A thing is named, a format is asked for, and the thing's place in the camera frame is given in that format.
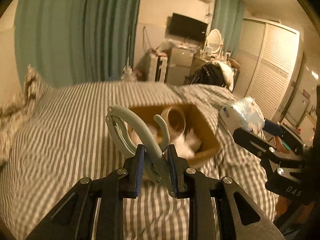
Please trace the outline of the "white cream jacket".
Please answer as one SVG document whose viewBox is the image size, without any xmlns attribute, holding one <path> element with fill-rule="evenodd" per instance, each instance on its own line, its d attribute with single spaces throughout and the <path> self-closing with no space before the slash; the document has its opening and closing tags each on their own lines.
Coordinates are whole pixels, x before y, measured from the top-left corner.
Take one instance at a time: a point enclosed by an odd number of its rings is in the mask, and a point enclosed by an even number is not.
<svg viewBox="0 0 320 240">
<path fill-rule="evenodd" d="M 218 62 L 218 65 L 220 66 L 221 73 L 225 80 L 226 88 L 232 92 L 234 88 L 234 72 L 232 68 L 223 62 Z"/>
</svg>

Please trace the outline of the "green curtain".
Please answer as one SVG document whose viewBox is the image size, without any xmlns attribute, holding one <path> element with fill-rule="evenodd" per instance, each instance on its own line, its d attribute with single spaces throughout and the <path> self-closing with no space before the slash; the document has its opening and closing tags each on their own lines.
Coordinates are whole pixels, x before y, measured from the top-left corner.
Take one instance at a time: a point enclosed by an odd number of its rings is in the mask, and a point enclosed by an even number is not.
<svg viewBox="0 0 320 240">
<path fill-rule="evenodd" d="M 28 66 L 54 87 L 113 81 L 133 66 L 140 0 L 18 0 L 18 76 Z"/>
<path fill-rule="evenodd" d="M 224 40 L 222 51 L 235 55 L 245 13 L 243 0 L 215 0 L 211 29 L 218 29 Z"/>
</svg>

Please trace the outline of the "white bear toy blue star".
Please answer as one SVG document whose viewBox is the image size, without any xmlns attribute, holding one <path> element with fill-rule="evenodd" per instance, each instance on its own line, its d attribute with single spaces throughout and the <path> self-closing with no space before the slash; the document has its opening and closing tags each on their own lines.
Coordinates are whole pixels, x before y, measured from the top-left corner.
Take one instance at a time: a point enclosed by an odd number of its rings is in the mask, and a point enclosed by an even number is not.
<svg viewBox="0 0 320 240">
<path fill-rule="evenodd" d="M 195 153 L 201 147 L 201 140 L 196 135 L 193 128 L 189 129 L 186 134 L 181 134 L 171 142 L 174 144 L 177 155 L 184 159 L 192 159 Z"/>
</svg>

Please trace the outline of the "white louvered wardrobe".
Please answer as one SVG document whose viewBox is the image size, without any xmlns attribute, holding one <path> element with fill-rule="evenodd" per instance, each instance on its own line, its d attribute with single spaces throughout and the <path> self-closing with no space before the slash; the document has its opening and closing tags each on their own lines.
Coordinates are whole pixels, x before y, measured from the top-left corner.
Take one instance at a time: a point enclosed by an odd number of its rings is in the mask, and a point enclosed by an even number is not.
<svg viewBox="0 0 320 240">
<path fill-rule="evenodd" d="M 267 20 L 243 20 L 235 59 L 241 64 L 234 94 L 252 97 L 272 119 L 288 89 L 300 47 L 299 31 Z"/>
</svg>

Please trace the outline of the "grey hole punch pliers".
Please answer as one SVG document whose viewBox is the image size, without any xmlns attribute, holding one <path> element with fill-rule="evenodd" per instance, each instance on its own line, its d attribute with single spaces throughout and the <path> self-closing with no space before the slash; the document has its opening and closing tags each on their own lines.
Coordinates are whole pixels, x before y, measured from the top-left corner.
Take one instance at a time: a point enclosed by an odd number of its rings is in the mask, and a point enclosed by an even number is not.
<svg viewBox="0 0 320 240">
<path fill-rule="evenodd" d="M 125 158 L 134 157 L 138 147 L 144 147 L 143 178 L 162 184 L 173 198 L 182 198 L 187 193 L 182 163 L 176 148 L 170 143 L 169 129 L 164 119 L 156 114 L 153 119 L 159 125 L 163 138 L 157 142 L 148 125 L 133 111 L 120 105 L 107 109 L 105 121 L 118 150 Z"/>
</svg>

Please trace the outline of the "checked pillow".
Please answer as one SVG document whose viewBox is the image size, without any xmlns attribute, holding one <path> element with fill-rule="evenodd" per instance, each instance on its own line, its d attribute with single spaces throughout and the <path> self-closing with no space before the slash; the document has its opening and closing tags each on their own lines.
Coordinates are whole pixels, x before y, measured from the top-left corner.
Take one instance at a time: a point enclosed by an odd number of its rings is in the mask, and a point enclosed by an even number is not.
<svg viewBox="0 0 320 240">
<path fill-rule="evenodd" d="M 23 95 L 27 101 L 39 101 L 53 90 L 53 86 L 46 83 L 40 73 L 31 65 L 27 67 L 24 78 Z"/>
</svg>

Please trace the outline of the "black wall television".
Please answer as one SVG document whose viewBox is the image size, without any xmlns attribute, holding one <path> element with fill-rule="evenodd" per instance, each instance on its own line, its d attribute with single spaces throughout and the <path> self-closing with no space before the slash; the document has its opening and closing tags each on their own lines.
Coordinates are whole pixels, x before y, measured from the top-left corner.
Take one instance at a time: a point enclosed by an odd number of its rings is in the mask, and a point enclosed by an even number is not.
<svg viewBox="0 0 320 240">
<path fill-rule="evenodd" d="M 206 40 L 207 27 L 208 24 L 205 22 L 173 13 L 168 32 L 170 35 L 203 43 Z"/>
</svg>

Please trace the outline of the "wide tape roll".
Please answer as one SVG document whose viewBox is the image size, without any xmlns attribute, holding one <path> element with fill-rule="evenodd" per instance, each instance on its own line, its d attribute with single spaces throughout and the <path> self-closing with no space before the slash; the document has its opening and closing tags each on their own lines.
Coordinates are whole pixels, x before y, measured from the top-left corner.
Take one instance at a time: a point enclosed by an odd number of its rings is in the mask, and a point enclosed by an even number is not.
<svg viewBox="0 0 320 240">
<path fill-rule="evenodd" d="M 170 139 L 174 140 L 185 132 L 185 114 L 180 107 L 170 106 L 161 112 L 161 117 L 167 124 Z"/>
</svg>

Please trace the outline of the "patterned crumpled blanket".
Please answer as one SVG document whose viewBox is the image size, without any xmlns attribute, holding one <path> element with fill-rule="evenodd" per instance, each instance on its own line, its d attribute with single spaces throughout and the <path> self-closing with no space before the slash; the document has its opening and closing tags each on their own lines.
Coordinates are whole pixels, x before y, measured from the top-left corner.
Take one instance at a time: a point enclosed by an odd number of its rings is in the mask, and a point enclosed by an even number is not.
<svg viewBox="0 0 320 240">
<path fill-rule="evenodd" d="M 30 98 L 23 93 L 15 95 L 11 101 L 1 103 L 1 166 L 8 162 L 14 137 L 29 118 L 30 108 Z"/>
</svg>

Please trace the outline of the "grey checked bed cover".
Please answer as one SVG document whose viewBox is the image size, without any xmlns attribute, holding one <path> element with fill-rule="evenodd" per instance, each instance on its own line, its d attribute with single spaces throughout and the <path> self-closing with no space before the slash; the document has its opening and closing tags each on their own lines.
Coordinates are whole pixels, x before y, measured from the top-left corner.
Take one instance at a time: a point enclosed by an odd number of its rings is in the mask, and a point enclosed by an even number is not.
<svg viewBox="0 0 320 240">
<path fill-rule="evenodd" d="M 274 219 L 278 196 L 265 188 L 259 159 L 238 148 L 219 117 L 220 108 L 235 100 L 229 90 L 210 85 L 98 82 L 42 87 L 31 117 L 13 136 L 1 171 L 1 219 L 16 239 L 25 239 L 80 178 L 103 178 L 123 165 L 105 122 L 108 106 L 178 103 L 194 103 L 220 144 L 201 172 L 215 179 L 233 178 Z"/>
</svg>

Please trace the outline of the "white side shelf unit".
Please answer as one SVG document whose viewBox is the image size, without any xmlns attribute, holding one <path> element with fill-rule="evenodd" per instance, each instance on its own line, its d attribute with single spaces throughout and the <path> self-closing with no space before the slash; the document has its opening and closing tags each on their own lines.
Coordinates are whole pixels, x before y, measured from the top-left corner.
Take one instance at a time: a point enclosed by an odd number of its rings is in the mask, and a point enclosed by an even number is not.
<svg viewBox="0 0 320 240">
<path fill-rule="evenodd" d="M 165 83 L 168 57 L 151 53 L 146 56 L 145 74 L 146 80 Z"/>
</svg>

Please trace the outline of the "brown cardboard box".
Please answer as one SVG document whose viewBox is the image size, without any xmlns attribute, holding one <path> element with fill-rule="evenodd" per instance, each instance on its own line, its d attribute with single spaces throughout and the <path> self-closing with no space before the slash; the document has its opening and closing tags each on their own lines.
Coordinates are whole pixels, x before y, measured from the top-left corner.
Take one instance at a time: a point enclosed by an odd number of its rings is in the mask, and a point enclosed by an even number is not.
<svg viewBox="0 0 320 240">
<path fill-rule="evenodd" d="M 161 112 L 170 106 L 177 106 L 183 110 L 186 124 L 184 134 L 186 134 L 189 129 L 193 128 L 202 142 L 200 149 L 195 153 L 195 157 L 187 159 L 188 164 L 191 167 L 199 169 L 217 154 L 220 144 L 216 139 L 213 129 L 210 128 L 209 122 L 195 104 L 178 103 L 175 105 L 135 106 L 130 107 L 130 110 L 137 114 L 147 124 L 156 141 L 161 143 L 163 140 L 163 133 L 160 126 L 154 120 L 154 116 L 157 114 L 161 115 Z"/>
</svg>

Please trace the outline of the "black backpack on chair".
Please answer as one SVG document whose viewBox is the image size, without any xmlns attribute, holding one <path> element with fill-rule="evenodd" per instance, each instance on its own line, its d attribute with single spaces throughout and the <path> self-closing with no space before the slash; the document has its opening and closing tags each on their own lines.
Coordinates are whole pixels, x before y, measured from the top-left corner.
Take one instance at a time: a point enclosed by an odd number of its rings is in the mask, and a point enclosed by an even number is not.
<svg viewBox="0 0 320 240">
<path fill-rule="evenodd" d="M 191 84 L 225 87 L 226 81 L 218 63 L 205 63 L 195 70 L 191 77 Z"/>
</svg>

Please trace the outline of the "blue white tissue pack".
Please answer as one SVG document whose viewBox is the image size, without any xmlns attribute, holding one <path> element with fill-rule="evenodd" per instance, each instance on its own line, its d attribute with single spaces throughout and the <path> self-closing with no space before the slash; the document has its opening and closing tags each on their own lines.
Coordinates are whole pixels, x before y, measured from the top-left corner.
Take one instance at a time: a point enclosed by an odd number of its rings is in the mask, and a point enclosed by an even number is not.
<svg viewBox="0 0 320 240">
<path fill-rule="evenodd" d="M 223 106 L 219 111 L 219 115 L 231 135 L 239 128 L 244 128 L 258 135 L 265 126 L 263 113 L 251 97 L 245 97 Z"/>
</svg>

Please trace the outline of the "white oval vanity mirror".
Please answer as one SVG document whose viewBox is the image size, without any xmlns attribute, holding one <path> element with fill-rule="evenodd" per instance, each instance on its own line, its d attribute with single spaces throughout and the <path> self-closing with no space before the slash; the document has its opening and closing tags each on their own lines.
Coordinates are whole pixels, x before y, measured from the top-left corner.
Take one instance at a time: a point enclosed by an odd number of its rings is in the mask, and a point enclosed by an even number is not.
<svg viewBox="0 0 320 240">
<path fill-rule="evenodd" d="M 219 29 L 210 31 L 205 42 L 205 52 L 207 55 L 218 53 L 223 46 L 223 38 Z"/>
</svg>

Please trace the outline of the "silver small fridge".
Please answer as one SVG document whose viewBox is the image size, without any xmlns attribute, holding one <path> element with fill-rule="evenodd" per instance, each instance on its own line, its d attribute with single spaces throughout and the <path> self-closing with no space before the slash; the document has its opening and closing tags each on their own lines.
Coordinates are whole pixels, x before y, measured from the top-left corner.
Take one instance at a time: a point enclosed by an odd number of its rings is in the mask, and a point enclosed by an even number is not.
<svg viewBox="0 0 320 240">
<path fill-rule="evenodd" d="M 185 77 L 189 76 L 191 65 L 197 52 L 197 48 L 171 48 L 168 54 L 166 83 L 176 86 L 183 85 Z"/>
</svg>

